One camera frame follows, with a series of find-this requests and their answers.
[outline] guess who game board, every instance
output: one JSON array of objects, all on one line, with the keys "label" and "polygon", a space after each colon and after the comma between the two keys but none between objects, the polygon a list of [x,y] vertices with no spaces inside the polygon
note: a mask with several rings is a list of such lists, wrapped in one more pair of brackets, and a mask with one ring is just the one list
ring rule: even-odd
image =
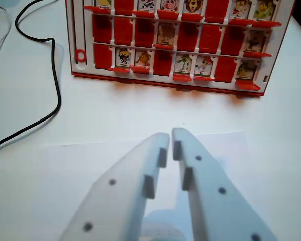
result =
[{"label": "guess who game board", "polygon": [[294,0],[67,0],[72,73],[264,95]]}]

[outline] cartoon character picture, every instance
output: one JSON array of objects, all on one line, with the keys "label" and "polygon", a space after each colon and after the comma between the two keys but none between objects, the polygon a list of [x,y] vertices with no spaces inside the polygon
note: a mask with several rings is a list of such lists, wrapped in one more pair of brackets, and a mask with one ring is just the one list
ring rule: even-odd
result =
[{"label": "cartoon character picture", "polygon": [[185,13],[201,13],[203,0],[184,0]]},{"label": "cartoon character picture", "polygon": [[97,5],[101,9],[110,9],[111,8],[111,0],[97,0]]},{"label": "cartoon character picture", "polygon": [[188,54],[177,54],[174,73],[189,74],[191,70],[192,60]]},{"label": "cartoon character picture", "polygon": [[179,0],[162,0],[161,9],[178,12],[179,2]]},{"label": "cartoon character picture", "polygon": [[250,30],[247,38],[245,49],[246,52],[261,52],[265,43],[265,35],[263,31]]},{"label": "cartoon character picture", "polygon": [[196,60],[194,75],[210,77],[212,65],[211,57],[199,56]]},{"label": "cartoon character picture", "polygon": [[251,2],[249,0],[233,0],[229,19],[246,19],[249,15]]},{"label": "cartoon character picture", "polygon": [[163,45],[173,45],[175,28],[172,23],[159,23],[157,43]]},{"label": "cartoon character picture", "polygon": [[139,0],[138,1],[138,10],[154,13],[155,12],[155,1],[156,0]]},{"label": "cartoon character picture", "polygon": [[135,53],[135,65],[140,65],[140,66],[150,66],[151,64],[149,63],[151,60],[151,55],[148,53],[147,50],[136,50]]},{"label": "cartoon character picture", "polygon": [[253,80],[257,65],[253,60],[242,60],[237,70],[237,79]]},{"label": "cartoon character picture", "polygon": [[254,20],[271,20],[275,9],[273,0],[257,1]]},{"label": "cartoon character picture", "polygon": [[116,66],[130,67],[130,52],[127,48],[116,48]]}]

